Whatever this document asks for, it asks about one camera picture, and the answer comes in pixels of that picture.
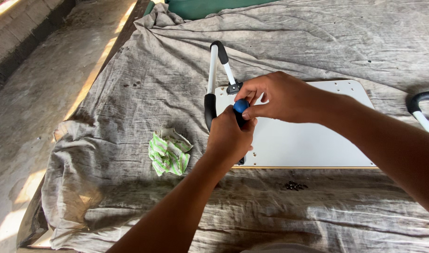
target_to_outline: gray drop cloth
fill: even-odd
[[[419,126],[405,99],[429,90],[429,2],[285,0],[191,22],[158,4],[135,25],[59,126],[64,136],[42,188],[54,249],[104,252],[182,180],[152,169],[154,130],[174,127],[194,144],[185,174],[191,171],[209,135],[203,97],[215,40],[239,80],[278,70],[307,81],[354,79],[378,111]],[[217,85],[227,82],[220,68]],[[429,118],[429,101],[421,107]],[[288,191],[289,180],[309,189]],[[214,189],[190,252],[277,242],[330,252],[429,252],[429,213],[380,170],[237,169]]]

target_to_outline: pile of screws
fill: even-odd
[[[305,184],[301,185],[301,184],[298,184],[292,180],[289,183],[286,183],[285,187],[287,190],[296,190],[296,191],[298,191],[299,189],[304,190],[303,187],[308,188],[307,185],[305,185]]]

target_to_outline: green striped rag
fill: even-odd
[[[171,172],[182,175],[188,166],[191,143],[179,135],[174,128],[161,128],[154,131],[152,140],[149,142],[149,157],[152,166],[161,176],[163,172]]]

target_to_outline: white metal tube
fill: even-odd
[[[227,77],[228,77],[228,81],[230,82],[230,85],[236,84],[235,79],[233,77],[233,73],[231,72],[230,65],[228,65],[228,62],[222,65],[224,66],[225,72],[227,73]]]
[[[217,45],[211,46],[211,58],[210,58],[210,73],[208,74],[208,87],[207,94],[214,94],[216,87],[216,71],[217,71]]]
[[[422,127],[425,128],[427,132],[429,132],[429,121],[425,118],[422,112],[413,112],[413,116],[419,121]]]

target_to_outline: concrete floor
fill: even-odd
[[[79,2],[0,87],[0,252],[16,251],[55,127],[84,98],[136,0]]]

